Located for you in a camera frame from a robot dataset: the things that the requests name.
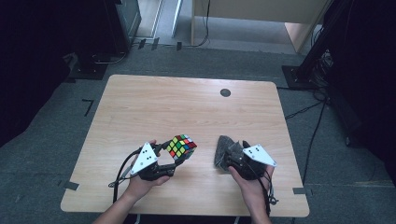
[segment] white triangular marker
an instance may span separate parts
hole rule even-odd
[[[137,172],[143,170],[144,168],[150,166],[152,163],[158,160],[154,153],[151,145],[147,142],[143,145],[137,160],[134,162],[134,166],[131,169],[131,175],[136,175]]]
[[[276,161],[274,161],[265,149],[260,145],[254,147],[244,148],[245,155],[249,156],[254,161],[258,161],[267,165],[276,167]]]

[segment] gray fabric object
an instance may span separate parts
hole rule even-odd
[[[221,135],[219,137],[218,146],[216,147],[215,152],[215,166],[219,167],[225,173],[230,173],[228,170],[228,165],[224,161],[224,154],[226,151],[229,151],[230,154],[233,153],[234,155],[238,155],[242,158],[244,152],[242,151],[242,146],[239,142],[234,142],[229,136]]]

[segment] black stand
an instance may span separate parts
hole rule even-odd
[[[68,78],[72,79],[95,79],[102,80],[105,75],[107,64],[95,63],[92,56],[87,53],[78,53],[78,61],[75,63]],[[110,60],[110,57],[103,59],[104,62]]]
[[[317,59],[323,55],[327,48],[327,42],[332,36],[332,29],[340,19],[344,10],[350,6],[351,0],[342,1],[334,13],[330,16],[326,27],[318,37],[312,49],[306,55],[303,63],[300,66],[286,66],[282,65],[283,75],[285,76],[288,86],[293,90],[300,89],[317,89],[310,79]]]

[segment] wooden table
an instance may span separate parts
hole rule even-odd
[[[231,91],[229,97],[220,94]],[[187,134],[197,144],[175,176],[154,188],[131,210],[135,214],[249,216],[240,189],[214,166],[220,135],[262,144],[277,162],[273,176],[274,217],[306,217],[293,148],[272,82],[183,77],[110,77],[61,207],[67,212],[104,212],[112,204],[114,181],[124,159],[143,143]],[[173,159],[163,151],[160,163]],[[127,183],[122,183],[119,196]]]

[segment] colorful cube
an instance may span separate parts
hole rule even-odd
[[[172,139],[166,150],[174,160],[188,160],[196,148],[197,145],[186,134],[181,134]]]

